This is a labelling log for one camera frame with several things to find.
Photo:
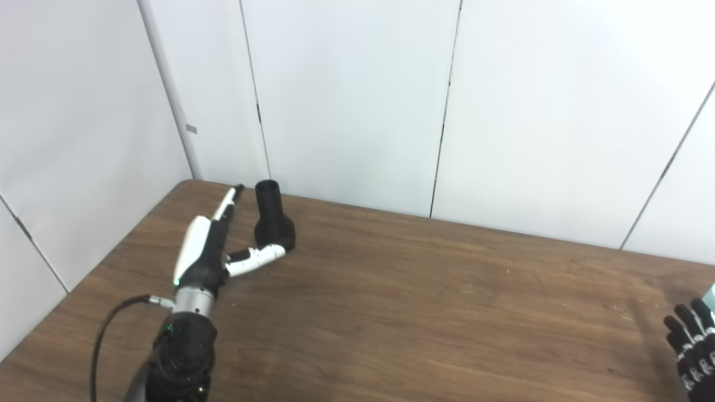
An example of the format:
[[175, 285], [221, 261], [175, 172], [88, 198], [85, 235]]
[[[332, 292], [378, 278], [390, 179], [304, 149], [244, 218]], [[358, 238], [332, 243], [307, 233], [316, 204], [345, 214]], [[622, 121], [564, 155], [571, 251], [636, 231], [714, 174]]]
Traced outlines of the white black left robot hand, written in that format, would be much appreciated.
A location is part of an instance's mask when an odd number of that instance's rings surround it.
[[212, 217], [196, 216], [187, 227], [174, 268], [177, 291], [196, 288], [217, 299], [230, 277], [252, 272], [278, 260], [294, 249], [294, 222], [284, 213], [283, 196], [275, 180], [255, 186], [259, 219], [254, 228], [255, 247], [225, 253], [229, 226], [243, 185], [232, 186]]

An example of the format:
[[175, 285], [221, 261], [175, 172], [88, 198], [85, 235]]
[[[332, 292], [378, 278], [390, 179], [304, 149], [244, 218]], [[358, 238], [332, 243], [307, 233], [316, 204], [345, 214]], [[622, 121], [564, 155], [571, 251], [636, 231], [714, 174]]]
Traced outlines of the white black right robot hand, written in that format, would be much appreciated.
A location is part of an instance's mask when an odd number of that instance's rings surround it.
[[676, 305], [667, 315], [666, 341], [676, 355], [676, 369], [689, 401], [714, 401], [713, 311], [700, 298]]

